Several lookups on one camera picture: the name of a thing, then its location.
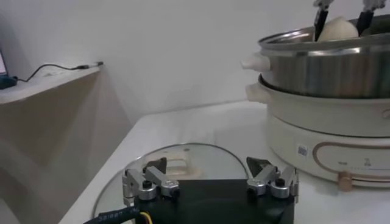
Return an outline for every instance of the black cable on shelf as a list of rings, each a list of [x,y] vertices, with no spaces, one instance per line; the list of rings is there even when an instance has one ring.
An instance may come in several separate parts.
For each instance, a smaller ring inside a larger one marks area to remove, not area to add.
[[[67,68],[64,66],[57,65],[57,64],[44,64],[44,65],[39,66],[39,68],[37,68],[37,70],[35,70],[35,72],[32,73],[32,75],[30,75],[30,77],[28,79],[25,79],[25,80],[18,79],[18,81],[22,81],[22,82],[30,81],[30,79],[32,79],[41,69],[43,69],[45,67],[56,67],[56,68],[60,68],[60,69],[68,70],[68,71],[74,71],[74,70],[83,70],[83,69],[93,68],[93,67],[97,67],[100,65],[103,65],[103,61],[99,61],[99,62],[95,63],[94,65],[79,65],[79,66],[76,66],[73,68]]]

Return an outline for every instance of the pot handle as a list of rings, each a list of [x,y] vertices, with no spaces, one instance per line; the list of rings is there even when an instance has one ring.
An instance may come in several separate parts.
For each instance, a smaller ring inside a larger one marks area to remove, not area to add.
[[[246,97],[250,102],[259,102],[259,103],[269,103],[271,101],[271,96],[269,93],[261,87],[260,83],[255,83],[249,86],[246,86]]]
[[[262,55],[260,52],[252,54],[246,60],[241,61],[243,69],[251,69],[257,72],[266,72],[271,70],[269,57]]]

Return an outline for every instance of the yellow wire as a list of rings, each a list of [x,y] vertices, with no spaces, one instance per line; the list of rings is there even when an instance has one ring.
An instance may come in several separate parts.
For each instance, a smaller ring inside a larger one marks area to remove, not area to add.
[[[146,212],[140,212],[140,214],[141,214],[143,217],[145,217],[145,219],[147,220],[148,224],[153,224],[153,222],[152,222],[152,217],[151,217],[148,213],[146,213]]]

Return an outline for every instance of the wall shelf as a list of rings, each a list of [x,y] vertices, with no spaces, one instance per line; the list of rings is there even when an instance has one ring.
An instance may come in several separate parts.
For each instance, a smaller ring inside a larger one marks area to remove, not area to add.
[[[27,83],[18,82],[16,86],[0,90],[0,104],[23,100],[99,71],[100,69],[95,67],[86,70],[64,72],[58,75],[37,77]]]

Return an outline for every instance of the white table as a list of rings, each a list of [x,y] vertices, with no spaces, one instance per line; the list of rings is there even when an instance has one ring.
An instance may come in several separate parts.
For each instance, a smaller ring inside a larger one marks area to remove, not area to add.
[[[145,116],[133,127],[60,224],[87,221],[99,193],[119,170],[133,159],[167,145],[183,142],[216,144],[243,161],[247,156],[253,156],[268,159],[284,168],[286,164],[266,147],[265,124],[266,107],[249,102]],[[390,190],[355,188],[353,192],[342,193],[335,183],[301,172],[296,223],[388,224]]]

